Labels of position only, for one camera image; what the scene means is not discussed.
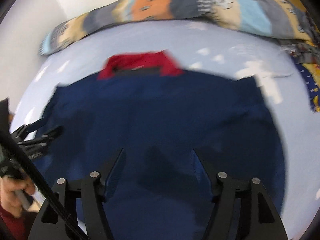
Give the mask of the person's left hand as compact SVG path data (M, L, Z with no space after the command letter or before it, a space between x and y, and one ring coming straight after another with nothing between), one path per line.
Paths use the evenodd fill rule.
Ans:
M29 177L24 180L14 179L7 176L1 178L1 207L14 218L21 218L23 207L16 196L15 191L22 190L28 195L33 195L35 185Z

